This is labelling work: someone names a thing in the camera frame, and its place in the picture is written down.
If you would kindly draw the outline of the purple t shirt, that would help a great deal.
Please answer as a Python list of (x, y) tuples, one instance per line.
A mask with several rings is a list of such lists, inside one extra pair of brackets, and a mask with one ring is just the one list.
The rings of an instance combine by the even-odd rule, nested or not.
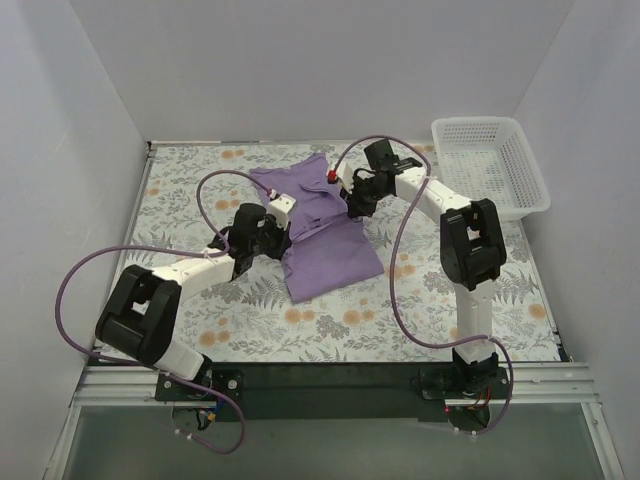
[(384, 267), (361, 221), (347, 216), (340, 188), (326, 180), (328, 162), (314, 154), (289, 168), (255, 168), (252, 178), (296, 200), (292, 245), (281, 265), (294, 304), (377, 277)]

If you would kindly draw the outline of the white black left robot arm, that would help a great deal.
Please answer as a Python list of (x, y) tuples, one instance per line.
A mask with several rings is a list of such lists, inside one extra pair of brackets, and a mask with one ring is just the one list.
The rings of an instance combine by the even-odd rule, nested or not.
[(285, 194), (265, 207), (241, 204), (226, 229), (227, 252), (216, 240), (201, 255), (168, 266), (127, 267), (98, 320), (97, 338), (144, 366), (175, 375), (188, 398), (205, 398), (213, 377), (205, 356), (174, 337), (178, 309), (184, 300), (243, 275), (257, 256), (282, 259), (291, 246), (289, 216), (295, 205)]

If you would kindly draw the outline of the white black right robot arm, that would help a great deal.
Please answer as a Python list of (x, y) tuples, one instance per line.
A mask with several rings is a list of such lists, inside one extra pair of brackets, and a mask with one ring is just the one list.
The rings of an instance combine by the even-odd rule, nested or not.
[(452, 365), (443, 388), (464, 397), (487, 393), (498, 376), (499, 356), (493, 342), (493, 297), (506, 248), (495, 204), (454, 192), (432, 174), (420, 152), (401, 158), (393, 139), (366, 137), (368, 165), (352, 168), (344, 156), (327, 172), (340, 187), (350, 218), (370, 217), (390, 196), (408, 202), (439, 226), (441, 268), (456, 298), (457, 337), (447, 344)]

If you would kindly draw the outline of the white plastic laundry basket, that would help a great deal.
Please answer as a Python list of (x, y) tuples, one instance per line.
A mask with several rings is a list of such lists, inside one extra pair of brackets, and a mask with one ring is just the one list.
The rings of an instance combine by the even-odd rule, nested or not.
[(431, 132), (440, 178), (473, 200), (488, 198), (503, 221), (549, 209), (551, 200), (520, 124), (510, 117), (450, 117)]

